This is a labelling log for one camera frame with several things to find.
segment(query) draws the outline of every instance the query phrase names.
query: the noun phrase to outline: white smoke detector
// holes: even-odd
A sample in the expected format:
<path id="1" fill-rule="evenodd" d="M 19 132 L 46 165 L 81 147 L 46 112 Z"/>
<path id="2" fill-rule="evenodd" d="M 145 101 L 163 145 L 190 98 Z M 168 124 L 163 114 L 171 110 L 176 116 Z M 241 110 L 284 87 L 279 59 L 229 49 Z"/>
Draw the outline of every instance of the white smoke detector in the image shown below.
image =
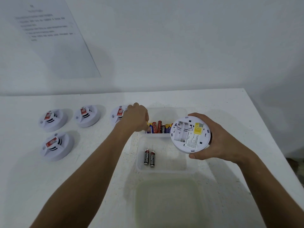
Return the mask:
<path id="1" fill-rule="evenodd" d="M 95 105 L 86 105 L 74 113 L 74 121 L 80 127 L 88 127 L 95 124 L 100 118 L 100 111 Z"/>
<path id="2" fill-rule="evenodd" d="M 42 144 L 40 155 L 47 161 L 58 161 L 72 150 L 74 138 L 67 133 L 56 133 Z"/>
<path id="3" fill-rule="evenodd" d="M 209 127 L 201 119 L 187 116 L 176 120 L 171 127 L 171 140 L 183 153 L 195 153 L 208 146 Z"/>
<path id="4" fill-rule="evenodd" d="M 39 127 L 45 132 L 53 132 L 60 129 L 67 121 L 67 115 L 61 109 L 53 109 L 42 115 L 39 119 Z"/>
<path id="5" fill-rule="evenodd" d="M 121 105 L 112 110 L 110 119 L 113 126 L 115 126 L 116 123 L 123 118 L 123 114 L 127 110 L 127 108 L 127 105 Z"/>

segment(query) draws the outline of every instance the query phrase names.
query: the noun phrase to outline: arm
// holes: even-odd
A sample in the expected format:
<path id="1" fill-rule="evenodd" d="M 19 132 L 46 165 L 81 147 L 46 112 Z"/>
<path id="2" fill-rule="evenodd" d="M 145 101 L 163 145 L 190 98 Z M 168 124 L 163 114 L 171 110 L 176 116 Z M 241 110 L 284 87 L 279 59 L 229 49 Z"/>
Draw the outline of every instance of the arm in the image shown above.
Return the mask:
<path id="1" fill-rule="evenodd" d="M 53 193 L 30 228 L 88 227 L 107 191 L 120 154 L 134 131 L 149 130 L 147 109 L 129 105 L 90 157 Z"/>
<path id="2" fill-rule="evenodd" d="M 190 154 L 190 158 L 204 160 L 217 157 L 236 163 L 244 175 L 268 228 L 304 227 L 304 211 L 252 150 L 206 115 L 198 113 L 189 115 L 202 119 L 212 132 L 211 145 L 204 150 Z"/>

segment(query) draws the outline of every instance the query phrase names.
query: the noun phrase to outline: hand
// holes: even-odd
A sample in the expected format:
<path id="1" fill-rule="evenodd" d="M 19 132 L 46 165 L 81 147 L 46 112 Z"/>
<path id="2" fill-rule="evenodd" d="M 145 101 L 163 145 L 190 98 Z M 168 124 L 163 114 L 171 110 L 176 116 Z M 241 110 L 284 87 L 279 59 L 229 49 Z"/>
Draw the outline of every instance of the hand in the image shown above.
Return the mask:
<path id="1" fill-rule="evenodd" d="M 212 121 L 206 115 L 192 113 L 188 114 L 188 116 L 194 116 L 202 119 L 210 128 L 212 133 L 212 141 L 210 146 L 199 152 L 189 154 L 190 158 L 205 160 L 211 157 L 217 157 L 226 161 L 232 161 L 236 164 L 242 164 L 254 154 L 252 150 L 239 142 L 221 125 Z"/>
<path id="2" fill-rule="evenodd" d="M 150 126 L 147 125 L 149 121 L 149 115 L 147 109 L 143 105 L 139 105 L 137 102 L 134 105 L 129 105 L 124 112 L 121 122 L 133 131 L 151 131 Z"/>

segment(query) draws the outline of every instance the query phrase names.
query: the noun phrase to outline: right hand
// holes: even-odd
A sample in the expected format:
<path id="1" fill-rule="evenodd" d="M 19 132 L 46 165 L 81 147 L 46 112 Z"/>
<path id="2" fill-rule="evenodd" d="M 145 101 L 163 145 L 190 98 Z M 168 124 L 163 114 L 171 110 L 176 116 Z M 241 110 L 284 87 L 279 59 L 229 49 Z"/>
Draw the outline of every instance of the right hand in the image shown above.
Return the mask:
<path id="1" fill-rule="evenodd" d="M 248 147 L 239 142 L 229 134 L 221 125 L 217 124 L 204 114 L 192 113 L 194 116 L 204 121 L 212 133 L 212 141 L 208 148 L 189 154 L 190 158 L 205 160 L 217 157 L 236 164 L 244 163 L 253 153 Z"/>

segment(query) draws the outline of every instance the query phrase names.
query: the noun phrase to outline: forearm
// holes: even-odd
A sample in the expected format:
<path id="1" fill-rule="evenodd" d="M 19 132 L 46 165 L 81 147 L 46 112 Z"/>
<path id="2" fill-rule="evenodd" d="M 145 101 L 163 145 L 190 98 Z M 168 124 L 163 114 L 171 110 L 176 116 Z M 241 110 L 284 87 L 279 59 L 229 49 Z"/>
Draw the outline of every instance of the forearm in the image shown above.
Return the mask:
<path id="1" fill-rule="evenodd" d="M 238 165 L 268 228 L 304 227 L 304 212 L 255 153 Z"/>
<path id="2" fill-rule="evenodd" d="M 53 193 L 31 228 L 87 227 L 107 191 L 132 131 L 118 123 L 105 141 Z"/>

